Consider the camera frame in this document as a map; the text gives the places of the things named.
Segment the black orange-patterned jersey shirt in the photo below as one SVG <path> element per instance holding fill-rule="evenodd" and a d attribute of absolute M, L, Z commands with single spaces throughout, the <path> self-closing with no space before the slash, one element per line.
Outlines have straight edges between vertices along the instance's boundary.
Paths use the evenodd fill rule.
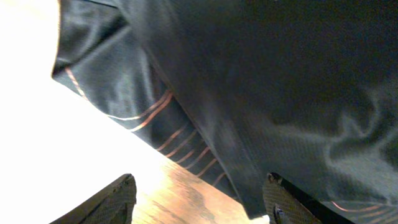
<path fill-rule="evenodd" d="M 53 78 L 249 218 L 274 172 L 397 222 L 396 1 L 62 1 Z"/>

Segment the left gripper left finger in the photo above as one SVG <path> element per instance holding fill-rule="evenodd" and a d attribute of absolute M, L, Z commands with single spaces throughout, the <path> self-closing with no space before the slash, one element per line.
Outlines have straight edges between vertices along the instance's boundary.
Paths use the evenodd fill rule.
<path fill-rule="evenodd" d="M 124 174 L 50 224 L 131 224 L 136 194 L 134 176 Z"/>

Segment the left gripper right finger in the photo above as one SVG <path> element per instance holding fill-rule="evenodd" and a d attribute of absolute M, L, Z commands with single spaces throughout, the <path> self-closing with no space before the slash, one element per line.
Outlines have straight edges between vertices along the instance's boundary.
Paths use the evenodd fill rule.
<path fill-rule="evenodd" d="M 266 213 L 275 224 L 352 224 L 299 189 L 279 174 L 268 173 L 263 185 Z"/>

